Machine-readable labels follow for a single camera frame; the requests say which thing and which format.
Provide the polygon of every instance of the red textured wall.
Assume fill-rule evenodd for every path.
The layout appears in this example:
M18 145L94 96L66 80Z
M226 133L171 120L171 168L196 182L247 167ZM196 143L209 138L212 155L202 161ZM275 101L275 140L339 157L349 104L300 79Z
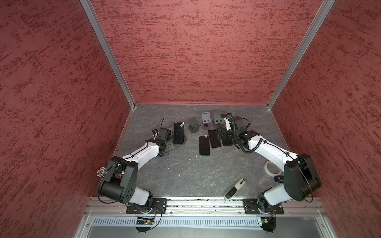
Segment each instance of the red textured wall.
M79 1L0 18L0 237L72 238L129 106Z
M322 0L93 0L138 103L266 104Z
M381 2L336 0L273 107L339 237L381 237Z

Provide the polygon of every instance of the white tape roll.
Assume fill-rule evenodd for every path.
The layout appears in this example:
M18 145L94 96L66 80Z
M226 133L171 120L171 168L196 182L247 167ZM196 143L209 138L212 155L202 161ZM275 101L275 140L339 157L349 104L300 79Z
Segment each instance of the white tape roll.
M271 177L274 177L274 176L278 176L278 175L280 175L280 174L282 173L282 170L281 170L280 168L278 168L279 171L278 171L277 174L271 173L271 172L269 171L269 168L267 167L269 163L272 163L273 165L275 165L275 164L274 164L273 162L271 162L270 160L266 162L266 164L264 165L264 170L265 170L265 172L266 172L268 175L270 175Z

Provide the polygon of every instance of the metal bracket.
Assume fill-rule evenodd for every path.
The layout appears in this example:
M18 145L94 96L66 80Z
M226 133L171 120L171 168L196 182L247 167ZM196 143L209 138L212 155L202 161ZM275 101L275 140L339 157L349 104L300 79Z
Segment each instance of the metal bracket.
M165 214L166 210L166 198L154 198L153 205L155 205L157 208L160 208L162 214ZM134 203L129 203L127 205L126 214L139 214L139 215L145 215L145 213L140 212L140 207ZM152 209L147 214L153 214L154 210Z
M243 208L245 209L245 214L249 215L258 215L263 214L258 210L257 202L258 199L242 199L243 201ZM275 207L275 213L277 215L283 215L285 212L283 211L283 206L279 204L279 206Z

